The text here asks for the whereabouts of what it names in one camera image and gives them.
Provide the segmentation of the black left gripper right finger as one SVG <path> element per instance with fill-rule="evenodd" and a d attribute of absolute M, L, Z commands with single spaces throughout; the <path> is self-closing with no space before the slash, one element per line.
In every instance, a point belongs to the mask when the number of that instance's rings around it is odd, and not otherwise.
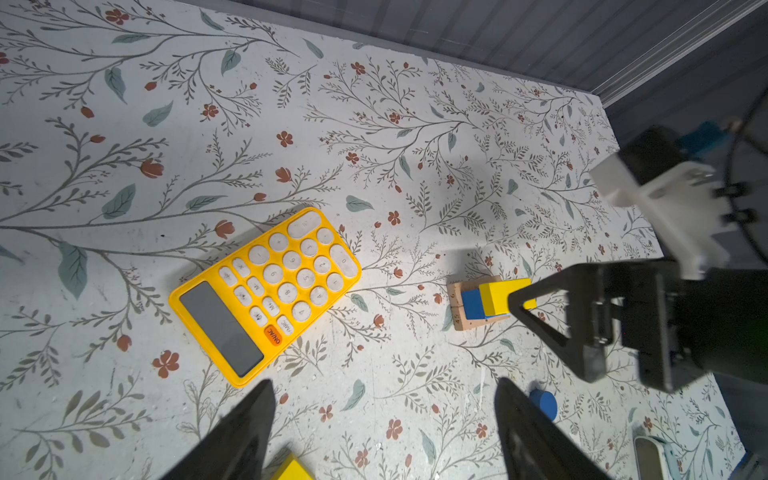
<path fill-rule="evenodd" d="M 498 381 L 494 409 L 509 479 L 608 477 L 508 378 Z"/>

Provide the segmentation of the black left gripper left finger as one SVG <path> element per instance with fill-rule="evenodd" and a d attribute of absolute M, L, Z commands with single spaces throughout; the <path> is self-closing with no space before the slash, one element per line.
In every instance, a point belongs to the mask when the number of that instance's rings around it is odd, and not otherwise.
<path fill-rule="evenodd" d="M 260 479 L 275 410 L 273 383 L 263 380 L 164 477 Z"/>

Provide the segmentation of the yellow rectangular block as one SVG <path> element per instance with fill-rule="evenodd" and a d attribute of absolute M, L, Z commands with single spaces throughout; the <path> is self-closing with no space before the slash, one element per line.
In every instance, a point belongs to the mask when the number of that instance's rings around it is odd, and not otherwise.
<path fill-rule="evenodd" d="M 486 317 L 496 317 L 509 314 L 508 297 L 512 293 L 531 285 L 532 280 L 528 278 L 494 281 L 479 285 L 478 291 L 480 293 L 484 315 Z"/>

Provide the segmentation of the blue cube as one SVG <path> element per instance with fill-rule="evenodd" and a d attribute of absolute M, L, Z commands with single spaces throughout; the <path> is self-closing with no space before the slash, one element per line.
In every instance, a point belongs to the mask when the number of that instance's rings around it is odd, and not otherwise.
<path fill-rule="evenodd" d="M 467 320 L 479 321 L 486 319 L 486 314 L 482 303 L 482 296 L 479 289 L 462 291 L 461 298 L 464 315 Z"/>

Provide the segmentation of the wood block with holes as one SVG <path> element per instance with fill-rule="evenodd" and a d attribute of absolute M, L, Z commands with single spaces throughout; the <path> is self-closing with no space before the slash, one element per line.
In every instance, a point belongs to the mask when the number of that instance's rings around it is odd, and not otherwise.
<path fill-rule="evenodd" d="M 485 276 L 447 285 L 450 314 L 456 331 L 469 331 L 512 318 L 510 314 L 490 316 L 484 312 L 479 287 L 500 280 L 499 276 Z"/>

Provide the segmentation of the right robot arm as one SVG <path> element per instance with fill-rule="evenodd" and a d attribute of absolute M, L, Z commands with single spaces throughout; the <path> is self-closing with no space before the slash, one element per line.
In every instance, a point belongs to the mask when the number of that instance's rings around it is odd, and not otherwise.
<path fill-rule="evenodd" d="M 578 378 L 608 373 L 608 344 L 638 378 L 675 392 L 709 372 L 767 381 L 767 273 L 712 268 L 685 280 L 670 259 L 582 263 L 508 295 L 510 313 Z"/>

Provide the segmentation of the blue round cylinder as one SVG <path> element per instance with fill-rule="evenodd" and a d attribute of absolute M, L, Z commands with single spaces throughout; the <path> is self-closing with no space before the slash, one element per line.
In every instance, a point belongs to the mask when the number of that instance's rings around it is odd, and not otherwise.
<path fill-rule="evenodd" d="M 553 393 L 542 389 L 533 389 L 529 393 L 529 399 L 543 412 L 543 414 L 550 421 L 556 420 L 559 407 L 558 401 Z"/>

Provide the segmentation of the small yellow cube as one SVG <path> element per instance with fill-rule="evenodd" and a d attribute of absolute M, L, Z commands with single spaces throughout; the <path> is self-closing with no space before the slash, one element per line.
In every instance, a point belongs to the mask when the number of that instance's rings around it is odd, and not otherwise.
<path fill-rule="evenodd" d="M 313 480 L 314 477 L 300 463 L 298 457 L 290 454 L 271 477 L 272 480 Z"/>

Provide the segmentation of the yellow calculator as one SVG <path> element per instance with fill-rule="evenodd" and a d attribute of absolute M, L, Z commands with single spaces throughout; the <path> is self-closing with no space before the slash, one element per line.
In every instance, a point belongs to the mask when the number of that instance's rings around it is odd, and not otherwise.
<path fill-rule="evenodd" d="M 177 287 L 169 304 L 222 376 L 243 388 L 361 275 L 340 234 L 309 207 Z"/>

